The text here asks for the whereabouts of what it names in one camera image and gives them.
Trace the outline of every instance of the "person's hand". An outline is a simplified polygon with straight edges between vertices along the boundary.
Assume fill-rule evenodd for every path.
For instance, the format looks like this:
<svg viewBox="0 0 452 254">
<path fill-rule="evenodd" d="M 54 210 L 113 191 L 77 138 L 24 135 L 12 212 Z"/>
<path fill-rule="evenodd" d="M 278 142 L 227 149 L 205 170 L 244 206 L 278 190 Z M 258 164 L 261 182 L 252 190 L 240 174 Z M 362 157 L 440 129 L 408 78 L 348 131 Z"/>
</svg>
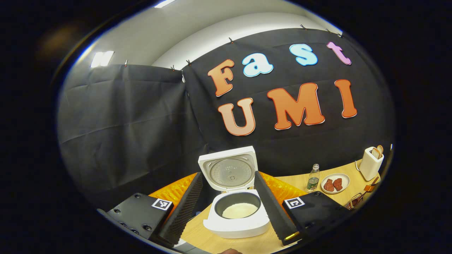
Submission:
<svg viewBox="0 0 452 254">
<path fill-rule="evenodd" d="M 243 254 L 241 252 L 238 252 L 236 249 L 227 249 L 221 253 L 218 254 Z"/>
</svg>

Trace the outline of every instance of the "ceiling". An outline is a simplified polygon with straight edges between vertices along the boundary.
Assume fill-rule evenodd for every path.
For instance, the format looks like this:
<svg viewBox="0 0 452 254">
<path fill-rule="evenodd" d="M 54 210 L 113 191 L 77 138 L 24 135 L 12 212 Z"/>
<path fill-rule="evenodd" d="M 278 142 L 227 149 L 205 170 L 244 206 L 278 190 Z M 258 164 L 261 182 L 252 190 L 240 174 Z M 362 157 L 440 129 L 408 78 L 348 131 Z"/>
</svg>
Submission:
<svg viewBox="0 0 452 254">
<path fill-rule="evenodd" d="M 134 59 L 151 65 L 191 34 L 233 17 L 261 12 L 301 16 L 308 13 L 284 0 L 176 0 L 163 8 L 148 8 L 103 34 L 92 52 L 115 51 L 110 63 Z"/>
</svg>

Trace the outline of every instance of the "ceiling light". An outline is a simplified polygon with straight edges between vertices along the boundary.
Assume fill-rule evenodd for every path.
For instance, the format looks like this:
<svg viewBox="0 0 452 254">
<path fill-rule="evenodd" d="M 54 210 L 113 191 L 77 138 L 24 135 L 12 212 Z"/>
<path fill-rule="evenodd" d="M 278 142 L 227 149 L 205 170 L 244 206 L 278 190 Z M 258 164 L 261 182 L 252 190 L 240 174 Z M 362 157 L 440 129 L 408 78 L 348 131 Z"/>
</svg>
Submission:
<svg viewBox="0 0 452 254">
<path fill-rule="evenodd" d="M 113 56 L 114 51 L 97 52 L 91 62 L 91 68 L 98 66 L 107 66 Z"/>
<path fill-rule="evenodd" d="M 162 8 L 163 6 L 166 6 L 167 4 L 170 4 L 174 1 L 176 1 L 176 0 L 165 0 L 161 3 L 159 3 L 158 5 L 154 6 L 154 8 Z"/>
</svg>

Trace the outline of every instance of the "white wall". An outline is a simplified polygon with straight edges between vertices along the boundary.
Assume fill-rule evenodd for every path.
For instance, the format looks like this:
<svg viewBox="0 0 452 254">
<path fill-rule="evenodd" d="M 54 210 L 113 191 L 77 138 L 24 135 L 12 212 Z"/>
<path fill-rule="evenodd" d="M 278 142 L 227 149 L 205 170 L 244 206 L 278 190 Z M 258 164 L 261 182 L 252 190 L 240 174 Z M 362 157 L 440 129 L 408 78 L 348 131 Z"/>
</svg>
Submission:
<svg viewBox="0 0 452 254">
<path fill-rule="evenodd" d="M 186 60 L 194 61 L 198 57 L 206 54 L 215 48 L 239 38 L 282 28 L 300 28 L 303 24 L 306 28 L 325 30 L 328 23 L 322 19 L 323 25 L 317 23 L 312 18 L 289 13 L 253 13 L 246 14 L 231 19 L 226 19 L 209 27 L 206 27 L 174 45 L 152 66 L 170 68 L 174 65 L 177 70 L 187 65 Z M 340 32 L 331 25 L 327 27 L 332 32 Z"/>
</svg>

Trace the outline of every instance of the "light blue letter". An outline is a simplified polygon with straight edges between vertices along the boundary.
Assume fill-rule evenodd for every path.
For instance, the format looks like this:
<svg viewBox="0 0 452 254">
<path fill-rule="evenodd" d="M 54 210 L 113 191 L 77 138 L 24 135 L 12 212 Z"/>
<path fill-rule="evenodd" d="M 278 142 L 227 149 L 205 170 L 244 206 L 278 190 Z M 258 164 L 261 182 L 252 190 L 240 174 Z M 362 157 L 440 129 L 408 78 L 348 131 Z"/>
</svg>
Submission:
<svg viewBox="0 0 452 254">
<path fill-rule="evenodd" d="M 303 66 L 317 63 L 317 56 L 312 53 L 312 48 L 306 44 L 293 44 L 289 47 L 289 51 L 297 56 L 295 60 Z"/>
<path fill-rule="evenodd" d="M 273 70 L 273 64 L 269 64 L 267 57 L 261 53 L 254 53 L 245 57 L 242 64 L 246 65 L 245 68 L 243 68 L 243 74 L 250 78 L 261 73 L 270 73 Z"/>
</svg>

